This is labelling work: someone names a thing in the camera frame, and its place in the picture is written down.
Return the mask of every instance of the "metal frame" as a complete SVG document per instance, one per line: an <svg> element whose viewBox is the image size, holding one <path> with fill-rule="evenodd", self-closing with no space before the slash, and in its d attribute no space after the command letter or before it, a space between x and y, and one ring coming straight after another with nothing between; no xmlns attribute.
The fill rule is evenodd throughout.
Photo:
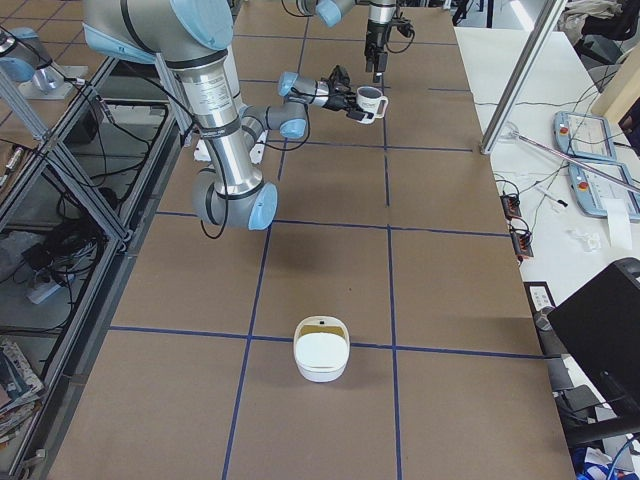
<svg viewBox="0 0 640 480"><path fill-rule="evenodd" d="M511 78L509 78L509 82L500 98L496 111L491 117L487 131L482 137L480 149L483 154L490 154L498 141L500 131L509 119L524 82L549 34L558 22L565 4L566 0L547 0L547 3L542 8L535 27L529 35L518 63L516 63Z"/></svg>
<svg viewBox="0 0 640 480"><path fill-rule="evenodd" d="M51 129L44 125L13 83L5 81L6 75L0 70L0 95L19 115L34 138L40 141L37 153L30 156L29 162L6 197L0 202L0 230L8 224L11 216L37 180L47 172L54 171L59 181L89 211L91 217L108 237L105 251L91 278L87 280L84 294L78 299L77 311L60 339L50 370L43 378L47 386L47 393L42 399L43 407L28 423L25 423L21 438L15 439L16 450L6 459L5 468L8 469L0 472L0 479L17 480L22 478L26 469L44 468L48 463L47 458L50 457L51 450L45 452L43 448L51 449L54 448L51 444L55 446L57 442L61 442L59 436L60 432L66 429L64 422L68 420L67 411L74 408L59 404L63 394L56 392L66 391L65 389L68 388L63 371L66 369L72 369L75 372L90 371L102 338L106 334L112 310L115 309L116 300L121 293L119 289L123 288L135 260L135 254L124 253L123 246L125 242L129 242L126 245L127 248L139 248L153 218L152 211L159 203L158 185L166 185L173 164L178 158L180 142L173 115L181 110L176 106L174 111L169 110L164 125L149 152L148 162L140 171L130 199L118 215L99 193L98 188L93 185L75 156L62 143L73 126L90 108L87 100L90 101L95 97L97 94L95 88L104 84L116 64L117 60L106 59L93 77L93 88L85 88L84 95L76 95L64 115ZM135 231L127 229L126 225L130 222L137 223ZM109 278L118 281L109 285ZM75 390L71 392L72 396L77 397L79 395L77 390L80 389L72 390ZM46 453L44 459L38 455L43 452Z"/></svg>

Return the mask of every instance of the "blue tape line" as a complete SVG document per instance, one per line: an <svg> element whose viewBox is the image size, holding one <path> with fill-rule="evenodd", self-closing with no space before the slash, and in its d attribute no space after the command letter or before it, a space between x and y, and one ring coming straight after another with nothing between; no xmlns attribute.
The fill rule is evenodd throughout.
<svg viewBox="0 0 640 480"><path fill-rule="evenodd" d="M190 217L190 218L198 218L195 213L182 213L182 212L167 212L167 211L158 211L157 215L166 215L166 216L174 216L174 217ZM314 225L321 227L343 227L343 228L363 228L363 229L374 229L374 230L386 230L387 227L384 225L366 225L360 223L340 223L340 222L314 222L311 220L287 220L278 218L273 221L273 223L284 223L290 225ZM426 227L398 227L398 226L389 226L391 230L395 231L404 231L404 232L429 232L429 233L442 233L446 235L472 235L477 237L498 237L498 238L509 238L508 233L495 233L495 232L474 232L468 230L446 230L441 228L426 228Z"/></svg>
<svg viewBox="0 0 640 480"><path fill-rule="evenodd" d="M154 328L154 327L134 327L127 325L111 325L110 331L117 332L138 332L138 333L156 333L162 335L184 335L192 337L213 337L213 338L230 338L234 340L247 340L248 335L241 333L225 333L225 332L207 332L203 330L179 330L172 328ZM257 340L261 342L276 342L276 343L293 343L293 338L290 337L272 337L269 335L251 335L251 341ZM375 350L393 350L393 345L385 345L382 343L366 343L366 342L352 342L351 346L354 348L368 348ZM407 352L423 352L423 353L440 353L447 355L472 355L482 357L503 357L503 358L517 358L527 360L545 360L542 355L530 355L524 353L505 353L505 352L488 352L482 350L460 350L450 348L436 348L436 347L416 347L411 345L396 345L396 350Z"/></svg>
<svg viewBox="0 0 640 480"><path fill-rule="evenodd" d="M362 43L361 38L322 38L322 37L307 37L307 40L316 40L321 42L352 42L352 43ZM408 42L399 42L397 40L391 41L389 43L397 43L401 45L406 45ZM449 43L449 42L413 42L412 45L433 45L433 46L447 46L447 47L457 47L457 43Z"/></svg>
<svg viewBox="0 0 640 480"><path fill-rule="evenodd" d="M198 216L195 213L185 213L185 212L167 212L167 211L157 211L156 215L166 215L166 216L171 216L171 217L191 217L191 218L198 218Z"/></svg>
<svg viewBox="0 0 640 480"><path fill-rule="evenodd" d="M444 233L448 235L475 235L479 237L500 237L508 238L508 233L492 233L492 232L472 232L466 230L444 230L439 228L421 228L421 227L391 227L391 230L405 231L405 232L430 232L430 233Z"/></svg>
<svg viewBox="0 0 640 480"><path fill-rule="evenodd" d="M384 156L384 190L387 207L391 206L391 187L389 186L389 159Z"/></svg>
<svg viewBox="0 0 640 480"><path fill-rule="evenodd" d="M260 274L258 275L258 284L256 285L256 295L253 301L253 310L251 311L251 323L249 324L249 333L247 335L247 344L244 349L244 357L242 359L242 368L240 370L240 379L238 380L238 390L236 392L236 401L233 407L233 416L231 418L231 428L229 429L229 439L227 441L227 451L224 457L224 467L222 469L222 480L227 478L229 473L229 463L231 461L231 450L233 448L233 440L236 433L236 425L238 422L238 413L240 411L240 400L242 398L242 388L244 387L244 377L247 373L247 364L249 363L249 350L251 349L251 337L256 322L256 313L258 311L258 302L260 300L260 290L262 288L262 279L264 277L264 268L267 263L267 254L269 252L269 240L271 239L271 227L267 230L267 237L264 241L264 250L262 251L262 261L260 262Z"/></svg>
<svg viewBox="0 0 640 480"><path fill-rule="evenodd" d="M339 143L339 142L318 142L307 141L307 145L326 145L328 147L356 147L356 148L381 148L387 150L418 150L418 151L438 151L438 152L469 152L473 153L471 148L456 147L409 147L400 145L365 145L362 143Z"/></svg>
<svg viewBox="0 0 640 480"><path fill-rule="evenodd" d="M468 88L427 88L427 90L432 90L434 92L468 92L470 93L471 90L469 90Z"/></svg>
<svg viewBox="0 0 640 480"><path fill-rule="evenodd" d="M386 85L384 83L384 77L382 78L382 94L386 95ZM387 116L382 117L382 144L384 145L384 189L385 189L385 202L387 207L391 206L391 188L389 187L389 160L387 158Z"/></svg>
<svg viewBox="0 0 640 480"><path fill-rule="evenodd" d="M22 2L18 8L16 8L13 12L11 12L11 13L8 15L8 18L15 18L13 15L14 15L18 10L20 10L22 7L24 7L24 6L26 5L26 3L27 3L27 0L24 0L24 2Z"/></svg>
<svg viewBox="0 0 640 480"><path fill-rule="evenodd" d="M289 337L269 337L266 335L253 335L251 339L260 340L263 342L293 343L293 338Z"/></svg>
<svg viewBox="0 0 640 480"><path fill-rule="evenodd" d="M246 335L239 333L221 333L221 332L206 332L200 330L177 330L173 328L153 328L153 327L131 327L121 325L111 325L109 330L118 332L140 332L140 333L162 333L170 335L187 335L193 337L217 337L217 338L235 338L246 339Z"/></svg>
<svg viewBox="0 0 640 480"><path fill-rule="evenodd" d="M381 343L351 342L350 345L355 348L372 348L375 350L391 350L393 348L391 345L384 345Z"/></svg>
<svg viewBox="0 0 640 480"><path fill-rule="evenodd" d="M400 432L400 389L398 385L398 354L396 337L396 302L393 283L393 248L391 227L387 225L387 255L389 260L389 305L391 313L391 355L393 362L393 406L396 426L396 473L402 480L402 436Z"/></svg>
<svg viewBox="0 0 640 480"><path fill-rule="evenodd" d="M0 127L1 127L2 125L4 125L4 122L6 122L6 121L9 119L9 117L11 116L11 114L12 114L12 113L13 113L13 112L9 112L9 113L7 113L7 115L6 115L6 116L2 119L2 121L0 122Z"/></svg>
<svg viewBox="0 0 640 480"><path fill-rule="evenodd" d="M284 149L287 148L287 141L284 141ZM280 166L278 167L278 181L280 181L282 179L282 170L284 169L284 156L286 155L287 152L282 152L282 155L280 155Z"/></svg>
<svg viewBox="0 0 640 480"><path fill-rule="evenodd" d="M439 152L469 152L473 153L473 149L471 148L456 148L456 147L407 147L401 145L389 145L387 146L390 150L429 150L429 151L439 151Z"/></svg>
<svg viewBox="0 0 640 480"><path fill-rule="evenodd" d="M459 350L455 348L430 348L399 345L396 350L404 352L446 353L451 355L470 355L475 357L499 357L516 358L520 360L545 360L544 355L532 355L526 353L485 352L482 350Z"/></svg>
<svg viewBox="0 0 640 480"><path fill-rule="evenodd" d="M313 222L306 220L283 220L276 219L273 223L284 223L290 225L313 225L318 227L343 227L343 228L363 228L363 229L373 229L373 230L386 230L387 227L383 227L381 225L361 225L356 223L330 223L330 222Z"/></svg>
<svg viewBox="0 0 640 480"><path fill-rule="evenodd" d="M278 83L277 80L261 80L259 78L239 78L239 82L247 82L247 83Z"/></svg>
<svg viewBox="0 0 640 480"><path fill-rule="evenodd" d="M233 36L241 37L241 38L279 38L279 39L285 39L285 40L302 40L304 38L304 37L298 37L296 35L253 35L250 33L236 33Z"/></svg>
<svg viewBox="0 0 640 480"><path fill-rule="evenodd" d="M309 19L307 18L307 24L304 26L304 36L302 37L302 48L300 49L300 58L298 59L298 69L296 72L300 73L300 67L302 66L302 57L304 55L304 46L307 43L307 32L309 31Z"/></svg>

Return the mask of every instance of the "metal shelf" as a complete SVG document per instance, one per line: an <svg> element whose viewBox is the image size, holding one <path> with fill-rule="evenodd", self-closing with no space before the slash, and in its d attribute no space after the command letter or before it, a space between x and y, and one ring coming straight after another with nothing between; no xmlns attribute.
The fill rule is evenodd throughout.
<svg viewBox="0 0 640 480"><path fill-rule="evenodd" d="M105 61L93 78L93 85L111 93L117 91L122 78L110 76L116 63L111 59ZM136 91L136 96L140 97L141 91ZM95 93L91 91L86 95L91 98ZM105 312L115 308L120 289L126 283L135 258L126 250L137 251L139 248L159 201L158 188L163 188L177 159L179 131L166 100L130 100L113 100L111 109L120 126L140 138L153 140L148 153L146 145L108 123L100 126L104 156L98 137L87 144L63 143L74 125L88 112L89 102L82 95L77 95L41 142L42 155L26 164L0 203L0 232L25 229L46 233L61 221L57 213L59 190L69 192L83 208L89 209L94 221L100 224L96 218L100 208L96 208L96 203L105 202L99 188L107 187L118 198L127 197L117 212L111 211L112 215L115 213L115 219L130 232L126 248L123 248L122 238L108 236L104 252L91 275L79 275L72 283L70 292L66 288L60 289L40 305L34 305L26 298L26 284L11 280L0 284L2 327L26 331L7 336L18 342L38 373L42 373L43 359L48 359L49 364L42 378L46 393L41 409L22 425L20 434L0 451L0 480L22 478L26 472L25 461L30 456L40 448L53 448L60 441L60 433L66 430L61 418L66 418L68 412L75 408L73 402L64 400L61 403L61 399L75 396L68 376L79 371L88 374L90 371L111 318L111 314ZM71 163L64 163L67 160L65 155L72 160ZM140 168L109 175L103 181L96 179L98 188L90 187L90 177L104 173L105 165L108 172L136 165L140 165ZM90 200L93 210L84 203L86 200ZM75 208L67 207L67 216L73 217L79 213ZM70 294L75 304L71 316ZM65 320L64 328L43 331L57 327Z"/></svg>

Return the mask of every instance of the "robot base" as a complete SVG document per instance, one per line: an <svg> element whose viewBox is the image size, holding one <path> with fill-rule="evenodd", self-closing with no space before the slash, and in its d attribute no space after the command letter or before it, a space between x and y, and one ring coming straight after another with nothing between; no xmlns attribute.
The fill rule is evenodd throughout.
<svg viewBox="0 0 640 480"><path fill-rule="evenodd" d="M89 67L84 66L60 66L60 72L64 73L68 78L84 77L89 71ZM43 92L37 88L32 82L24 82L18 86L20 93L27 100L64 100L69 96L73 88L68 82L63 83L60 87L50 92Z"/></svg>

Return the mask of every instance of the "black cable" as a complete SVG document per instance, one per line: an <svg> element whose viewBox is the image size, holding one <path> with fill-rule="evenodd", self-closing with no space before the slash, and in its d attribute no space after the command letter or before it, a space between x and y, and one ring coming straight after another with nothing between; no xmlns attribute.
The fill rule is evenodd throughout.
<svg viewBox="0 0 640 480"><path fill-rule="evenodd" d="M618 45L618 48L621 48L621 47L622 47L622 42L620 42L620 44ZM613 72L612 74L607 74L607 72L609 71L609 68L610 68L611 66L612 66L612 65L607 65L607 69L605 70L605 75L604 75L604 77L602 78L602 80L600 80L600 86L602 86L602 85L604 84L605 79L607 79L610 75L615 75L615 74L617 73L617 72ZM591 110L591 106L594 104L594 102L596 101L596 99L597 99L597 98L598 98L598 97L597 97L597 96L595 96L595 97L593 98L593 100L591 100L591 102L589 103L589 105L588 105L588 106L587 106L587 108L585 109L585 112L589 112L589 111ZM578 103L580 103L581 101L582 101L582 99L580 99L580 101L576 102L576 105L573 107L572 112L575 112L575 111L576 111L576 108L578 107ZM587 114L585 113L585 114L583 114L583 115L584 115L584 116L582 117L582 120L580 120L580 123L578 124L578 126L577 126L577 127L576 127L576 129L575 129L575 132L576 132L576 133L580 130L580 127L582 127L582 125L584 124L584 122L585 122L585 121L586 121L586 119L587 119ZM570 135L570 136L569 136L569 147L567 148L567 153L569 153L569 152L573 152L573 155L575 155L575 154L576 154L576 152L575 152L575 150L573 149L573 147L572 147L572 145L571 145L571 144L573 143L573 137L574 137L573 135ZM602 142L595 142L595 143L591 143L591 142L584 142L584 143L586 143L587 145L598 145L598 144L600 144L600 143L604 143L604 142L605 142L605 141L607 141L609 138L605 138Z"/></svg>
<svg viewBox="0 0 640 480"><path fill-rule="evenodd" d="M551 185L553 185L553 182L556 181L556 178L558 178L558 175L560 174L560 170L564 168L564 165L561 168L558 168L555 171L555 174L553 175L553 178L551 178L551 182L549 183L549 185L547 186L547 189L551 188ZM536 224L538 223L538 212L540 211L540 207L542 206L542 203L544 202L544 199L546 198L546 195L542 195L542 198L540 199L540 202L538 203L538 206L536 207L535 213L533 215L533 225L531 227L531 234L533 235L533 231L536 228Z"/></svg>
<svg viewBox="0 0 640 480"><path fill-rule="evenodd" d="M411 39L409 40L409 43L403 49L401 49L401 50L391 50L391 48L389 47L389 42L387 42L387 51L389 53L393 53L393 54L404 53L407 50L409 50L409 47L411 45L413 45L413 41L415 40L415 38L416 38L416 32L412 30L411 31Z"/></svg>
<svg viewBox="0 0 640 480"><path fill-rule="evenodd" d="M502 182L502 183L505 183L505 184L507 184L507 185L511 185L513 188L515 188L515 189L516 189L516 195L520 196L520 189L519 189L519 188L518 188L518 186L517 186L515 183L513 183L512 181L507 180L506 178L499 178L499 179L497 179L497 180L496 180L496 183L498 183L498 182ZM503 195L506 195L506 194L507 194L507 193L504 191L504 187L502 188L502 194L503 194Z"/></svg>
<svg viewBox="0 0 640 480"><path fill-rule="evenodd" d="M316 98L332 98L332 97L341 97L342 93L330 93L328 95L315 95L313 93L305 93L298 90L296 87L291 87L291 91L296 95L300 95L301 97L311 97L313 99Z"/></svg>
<svg viewBox="0 0 640 480"><path fill-rule="evenodd" d="M631 145L627 145L626 143L620 143L620 142L613 142L613 144L616 147L624 147L624 148L629 148L631 150L635 150L635 148L633 148Z"/></svg>
<svg viewBox="0 0 640 480"><path fill-rule="evenodd" d="M616 72L610 73L609 75L605 76L602 80L606 80L608 77L612 77L616 74ZM591 90L592 88L597 87L595 84L594 85L590 85L589 87L587 87L587 89L582 92L580 94L580 97L578 97L578 100L576 101L571 101L571 102L565 102L565 103L547 103L547 102L516 102L516 105L548 105L550 107L566 107L567 105L574 105L572 112L575 112L575 109L577 108L578 104L580 102L582 102L583 100L593 96L593 95L597 95L598 94L598 90L596 89L595 92L591 92L587 95L587 93L589 92L589 90ZM474 102L474 105L479 105L479 106L484 106L484 105L492 105L492 106L496 106L498 105L497 103L493 103L493 102Z"/></svg>
<svg viewBox="0 0 640 480"><path fill-rule="evenodd" d="M533 182L533 184L529 185L527 188L524 188L524 189L520 190L520 193L527 192L527 191L531 190L532 188L534 188L536 185L539 185L540 183L546 182L548 179L550 179L554 175L557 175L558 172L560 172L560 170L562 170L564 168L569 168L569 164L564 164L563 163L562 165L560 165L560 167L555 169L553 172L551 172L549 175L544 177L542 180L536 180L535 182Z"/></svg>
<svg viewBox="0 0 640 480"><path fill-rule="evenodd" d="M99 262L99 260L102 258L102 255L104 253L104 247L105 247L105 242L106 240L104 239L104 237L102 236L102 234L100 233L98 227L95 226L95 224L93 224L93 222L91 220L87 220L88 222L90 222L88 225L94 233L95 233L95 239L96 239L96 248L88 251L83 257L81 258L85 258L88 257L90 254L94 255L94 258L91 260L91 270L89 273L89 277L91 275L93 275L93 272L95 271L95 268L97 267L97 264ZM67 288L71 288L69 285L69 282L65 282ZM88 282L84 282L81 288L80 293L78 294L78 297L82 297L84 295L84 293L86 292L86 289L88 288ZM71 297L71 308L69 311L69 314L67 315L67 317L60 323L58 323L57 325L54 325L53 327L48 327L48 328L42 328L42 329L24 329L24 328L0 328L0 335L4 335L4 334L20 334L20 333L26 333L26 334L41 334L41 333L49 333L49 332L53 332L56 331L58 329L64 329L66 326L68 326L70 320L74 317L74 315L76 314L77 311L77 306L79 304L73 301L73 298ZM58 339L56 340L56 344L53 347L52 350L52 354L50 355L50 358L53 358L53 356L55 355L55 352L57 351L57 349L59 348L59 343L62 342L62 340L64 339L64 332L61 332L60 335L58 336ZM42 376L44 377L46 375L46 368L47 368L47 364L45 363L45 368L43 368L43 374Z"/></svg>
<svg viewBox="0 0 640 480"><path fill-rule="evenodd" d="M9 145L14 145L16 147L24 148L25 150L32 152L33 148L29 148L26 145L22 145L21 143L14 142L12 140L7 140L6 138L0 138L0 142L8 143Z"/></svg>
<svg viewBox="0 0 640 480"><path fill-rule="evenodd" d="M147 148L151 148L151 144L149 143L148 140L145 140L144 138L138 137L137 135L135 135L134 133L130 132L126 128L122 128L120 125L118 125L115 122L112 122L111 125L113 125L116 129L120 130L121 132L127 134L129 137L133 138L134 140L138 140L139 142L144 143L147 146Z"/></svg>
<svg viewBox="0 0 640 480"><path fill-rule="evenodd" d="M284 4L284 0L280 0L280 3L282 4L282 8L284 8L284 11L287 12L289 15L291 15L292 17L296 17L296 18L309 18L309 17L313 17L313 15L298 15L297 13L292 13L289 11L289 9L286 7L286 5Z"/></svg>
<svg viewBox="0 0 640 480"><path fill-rule="evenodd" d="M70 82L71 85L78 91L78 93L82 96L82 98L85 100L85 102L87 102L87 106L89 107L89 111L91 112L91 116L93 117L93 120L96 122L97 128L96 128L96 133L98 135L98 142L100 144L100 150L102 151L102 163L104 166L104 171L107 171L107 153L104 149L104 143L102 142L102 135L100 134L100 121L98 120L98 115L96 115L96 112L93 110L93 105L91 104L91 100L89 99L89 97L82 91L83 88L89 88L89 87L93 87L91 85L91 83L87 82L85 87L78 87L75 83ZM106 179L102 179L102 181L100 183L98 183L97 185L94 186L95 187L101 187L102 185L104 185Z"/></svg>
<svg viewBox="0 0 640 480"><path fill-rule="evenodd" d="M24 266L26 265L26 263L27 263L27 262L26 262L25 260L23 260L22 262L20 262L20 264L15 268L15 270L14 270L13 272L11 272L7 277L5 277L5 278L3 278L2 280L0 280L0 284L2 284L2 283L4 283L4 282L6 282L6 281L8 281L8 280L11 280L11 279L14 277L14 275L15 275L16 273L18 273L18 271L19 271L22 267L24 267Z"/></svg>
<svg viewBox="0 0 640 480"><path fill-rule="evenodd" d="M299 148L304 146L304 144L307 143L307 141L309 140L309 137L311 136L311 122L309 121L309 106L306 105L306 104L304 106L304 111L305 111L305 114L307 116L307 134L305 135L305 137L304 137L304 139L302 140L301 143L297 144L293 148L274 147L273 145L269 145L266 142L256 142L256 145L264 145L265 147L271 148L271 149L276 150L278 152L293 152L294 150L298 150Z"/></svg>
<svg viewBox="0 0 640 480"><path fill-rule="evenodd" d="M182 110L184 110L184 112L187 115L189 115L189 118L191 119L193 124L195 124L198 128L202 128L202 125L200 125L200 122L198 122L198 119L195 117L195 115L193 113L191 113L191 110L189 110L187 107L185 107L184 104L182 102L180 102L180 100L178 100L173 94L171 94L169 91L167 91L167 89L165 89L162 85L160 85L158 82L154 82L150 78L144 76L143 74L138 72L135 68L133 68L131 65L129 65L129 63L127 63L127 62L120 62L120 63L122 65L124 65L125 68L127 68L127 70L131 71L131 73L133 73L136 77L144 80L147 83L150 83L151 85L153 85L154 87L156 87L157 89L162 91L167 97L169 97L171 100L173 100L176 103L176 105L178 105Z"/></svg>
<svg viewBox="0 0 640 480"><path fill-rule="evenodd" d="M229 218L229 186L227 185L227 175L224 171L224 167L222 166L222 162L218 162L218 164L220 166L220 174L222 175L222 184L224 185L224 219L222 220L222 226L218 233L211 235L207 232L204 222L200 220L200 229L202 230L202 233L204 233L205 237L210 238L211 240L217 240L222 236L224 229L227 226L227 219Z"/></svg>

